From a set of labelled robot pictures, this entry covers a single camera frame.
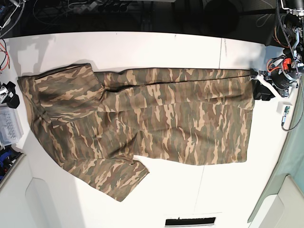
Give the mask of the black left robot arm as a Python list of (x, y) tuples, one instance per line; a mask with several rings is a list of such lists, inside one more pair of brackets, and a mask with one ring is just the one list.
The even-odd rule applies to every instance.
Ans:
[(283, 48), (283, 54), (268, 60), (265, 71), (252, 75), (255, 100), (288, 98), (298, 88), (304, 74), (304, 2), (277, 0), (273, 9), (251, 10), (245, 15), (274, 14), (270, 37)]

